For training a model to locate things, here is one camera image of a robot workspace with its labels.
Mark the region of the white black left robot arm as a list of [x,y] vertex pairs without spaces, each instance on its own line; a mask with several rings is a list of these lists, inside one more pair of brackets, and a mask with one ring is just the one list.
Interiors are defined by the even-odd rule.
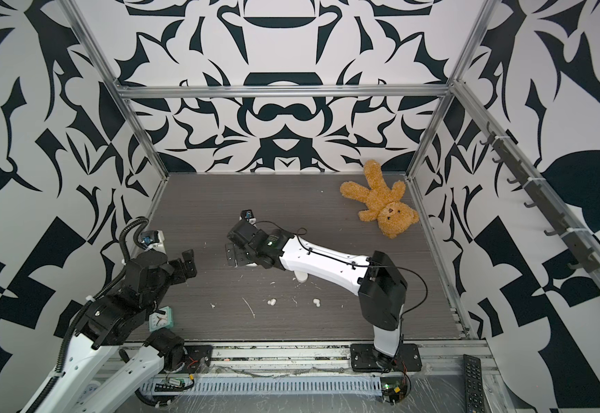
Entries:
[[26,412],[113,412],[158,373],[194,365],[183,338],[167,328],[153,331],[136,354],[93,393],[85,390],[114,354],[124,354],[130,334],[160,307],[169,287],[196,276],[192,251],[171,260],[161,232],[149,232],[138,217],[124,227],[118,244],[120,273],[86,298],[62,339],[55,367],[25,405]]

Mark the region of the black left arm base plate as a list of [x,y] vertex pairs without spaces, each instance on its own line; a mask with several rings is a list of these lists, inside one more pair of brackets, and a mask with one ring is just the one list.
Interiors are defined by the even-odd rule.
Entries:
[[210,344],[193,344],[185,346],[184,370],[190,371],[201,366],[209,367],[212,363],[214,347]]

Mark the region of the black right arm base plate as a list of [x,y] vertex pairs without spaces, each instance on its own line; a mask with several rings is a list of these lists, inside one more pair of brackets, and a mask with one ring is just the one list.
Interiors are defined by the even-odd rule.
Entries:
[[375,350],[372,343],[355,343],[350,346],[350,361],[356,373],[419,372],[423,367],[413,343],[402,343],[394,358]]

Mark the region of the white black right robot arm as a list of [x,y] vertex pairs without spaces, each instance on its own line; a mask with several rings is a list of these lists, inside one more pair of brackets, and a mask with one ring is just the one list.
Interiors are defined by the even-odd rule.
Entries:
[[276,226],[266,232],[240,220],[228,233],[237,265],[278,268],[299,282],[313,275],[358,297],[363,318],[373,327],[374,340],[358,345],[351,368],[387,373],[402,366],[403,317],[422,306],[429,288],[416,271],[394,265],[382,251],[358,256],[312,244],[298,232]]

